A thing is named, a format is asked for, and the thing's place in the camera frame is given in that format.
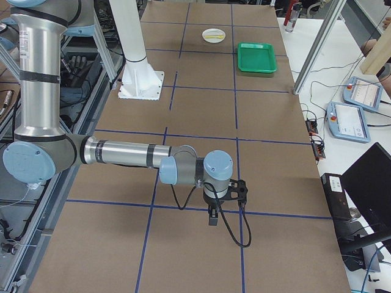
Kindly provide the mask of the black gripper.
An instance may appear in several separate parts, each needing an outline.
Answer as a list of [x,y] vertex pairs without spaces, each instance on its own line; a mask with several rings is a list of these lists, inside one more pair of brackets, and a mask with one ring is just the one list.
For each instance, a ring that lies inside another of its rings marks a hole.
[[206,193],[203,193],[203,199],[208,205],[208,224],[209,226],[216,226],[219,212],[217,201],[215,198],[209,197]]

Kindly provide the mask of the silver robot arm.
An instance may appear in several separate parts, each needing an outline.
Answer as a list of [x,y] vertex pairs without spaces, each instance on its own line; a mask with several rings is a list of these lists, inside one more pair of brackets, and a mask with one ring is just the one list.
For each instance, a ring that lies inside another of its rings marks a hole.
[[233,162],[226,152],[198,157],[187,145],[98,140],[61,129],[61,39],[70,28],[93,32],[93,2],[12,1],[11,17],[20,37],[21,125],[2,155],[6,170],[15,179],[33,184],[81,164],[154,168],[164,184],[202,188],[209,223],[215,225],[224,215],[222,202],[233,190]]

